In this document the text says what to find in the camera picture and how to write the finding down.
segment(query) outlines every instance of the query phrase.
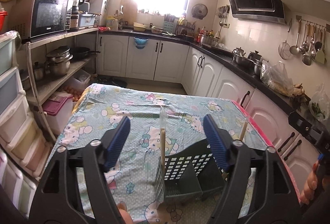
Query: green plastic basket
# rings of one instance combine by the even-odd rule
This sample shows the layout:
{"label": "green plastic basket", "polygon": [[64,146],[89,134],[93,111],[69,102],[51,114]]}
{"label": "green plastic basket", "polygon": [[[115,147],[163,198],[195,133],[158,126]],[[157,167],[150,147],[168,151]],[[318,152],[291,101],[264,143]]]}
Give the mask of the green plastic basket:
{"label": "green plastic basket", "polygon": [[159,204],[185,204],[194,199],[205,200],[221,192],[225,182],[207,146],[204,139],[179,153],[166,156],[165,173],[159,158],[154,186]]}

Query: pink tablecloth edge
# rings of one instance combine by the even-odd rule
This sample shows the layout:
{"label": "pink tablecloth edge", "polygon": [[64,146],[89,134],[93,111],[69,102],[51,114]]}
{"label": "pink tablecloth edge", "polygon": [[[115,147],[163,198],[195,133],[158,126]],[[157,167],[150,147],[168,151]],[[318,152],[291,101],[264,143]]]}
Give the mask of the pink tablecloth edge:
{"label": "pink tablecloth edge", "polygon": [[[244,114],[244,116],[248,117],[250,116],[244,108],[242,108],[237,102],[233,101],[232,100],[232,103]],[[265,141],[266,145],[267,146],[270,146],[270,147],[274,147],[273,143],[269,140],[269,138],[265,135],[265,133],[261,130],[261,128],[258,126],[258,124],[254,121],[254,119],[252,117],[249,117],[249,122],[250,124],[258,131],[258,133],[261,135],[262,139]],[[294,179],[293,177],[293,174],[292,172],[290,171],[290,168],[287,166],[287,164],[285,163],[285,161],[281,158],[284,166],[286,167],[286,170],[288,171],[289,173],[289,176],[291,178],[291,181],[293,183],[293,186],[296,190],[296,194],[297,194],[297,197],[298,197],[298,200],[300,202],[300,192],[299,192],[299,189],[297,187],[297,183],[296,183],[296,180]]]}

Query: blue gripper pad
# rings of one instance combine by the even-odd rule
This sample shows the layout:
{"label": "blue gripper pad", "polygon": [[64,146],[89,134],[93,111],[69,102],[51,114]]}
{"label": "blue gripper pad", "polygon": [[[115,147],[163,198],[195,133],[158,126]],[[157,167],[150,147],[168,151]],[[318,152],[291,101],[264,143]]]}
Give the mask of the blue gripper pad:
{"label": "blue gripper pad", "polygon": [[107,132],[114,132],[113,138],[107,148],[107,153],[106,153],[106,162],[104,166],[107,168],[107,170],[109,170],[112,167],[115,167],[130,129],[131,129],[131,123],[129,121],[129,118],[124,117],[120,121],[116,129],[108,130],[104,134],[107,135]]}
{"label": "blue gripper pad", "polygon": [[210,114],[204,117],[203,127],[218,167],[228,172],[235,164],[235,160],[231,157],[230,147],[233,140],[230,134],[226,130],[218,128]]}

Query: pink lid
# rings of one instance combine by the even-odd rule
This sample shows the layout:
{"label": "pink lid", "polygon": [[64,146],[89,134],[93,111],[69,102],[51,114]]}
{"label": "pink lid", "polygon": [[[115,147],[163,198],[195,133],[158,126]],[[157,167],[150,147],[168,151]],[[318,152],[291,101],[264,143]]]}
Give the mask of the pink lid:
{"label": "pink lid", "polygon": [[63,105],[67,100],[72,99],[73,96],[59,96],[52,94],[50,98],[46,100],[46,102],[42,105],[42,109],[47,112],[50,116],[56,116],[58,112],[61,110]]}

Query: fingernail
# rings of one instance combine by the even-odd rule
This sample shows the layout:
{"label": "fingernail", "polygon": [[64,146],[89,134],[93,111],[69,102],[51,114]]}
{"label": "fingernail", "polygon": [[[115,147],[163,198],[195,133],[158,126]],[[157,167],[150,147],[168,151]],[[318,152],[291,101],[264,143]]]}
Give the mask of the fingernail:
{"label": "fingernail", "polygon": [[311,187],[312,187],[313,190],[316,190],[316,188],[317,188],[317,182],[316,181],[313,181],[311,183]]}

